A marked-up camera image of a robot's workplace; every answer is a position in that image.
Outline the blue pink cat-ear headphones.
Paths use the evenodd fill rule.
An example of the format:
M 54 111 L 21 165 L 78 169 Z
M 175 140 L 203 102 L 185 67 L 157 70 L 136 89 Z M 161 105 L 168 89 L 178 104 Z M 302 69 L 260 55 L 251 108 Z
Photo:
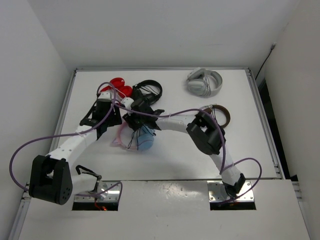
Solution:
M 146 151 L 149 150 L 155 140 L 156 133 L 153 129 L 148 128 L 147 126 L 143 126 L 136 131 L 133 131 L 131 134 L 130 142 L 128 144 L 123 143 L 122 141 L 122 131 L 128 128 L 128 124 L 126 122 L 122 123 L 117 131 L 116 135 L 111 142 L 112 147 L 121 147 L 127 151 Z

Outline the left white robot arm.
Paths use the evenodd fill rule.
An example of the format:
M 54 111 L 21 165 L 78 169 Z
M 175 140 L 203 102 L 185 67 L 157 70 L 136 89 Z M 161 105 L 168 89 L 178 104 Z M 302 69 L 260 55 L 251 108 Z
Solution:
M 55 150 L 33 160 L 28 190 L 32 198 L 64 205 L 72 195 L 101 195 L 101 175 L 76 161 L 108 128 L 122 123 L 116 100 L 114 93 L 100 93 L 76 131 Z

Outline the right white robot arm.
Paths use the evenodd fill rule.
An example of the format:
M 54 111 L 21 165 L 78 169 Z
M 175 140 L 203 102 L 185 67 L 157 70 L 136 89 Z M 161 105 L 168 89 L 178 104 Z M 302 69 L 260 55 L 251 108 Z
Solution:
M 134 131 L 148 127 L 151 130 L 174 131 L 189 135 L 197 149 L 213 160 L 227 195 L 231 199 L 237 197 L 246 178 L 236 167 L 226 149 L 224 129 L 210 113 L 201 108 L 191 109 L 193 114 L 186 114 L 189 110 L 183 110 L 165 115 L 164 110 L 152 110 L 140 100 L 133 102 L 126 111 L 123 119 Z

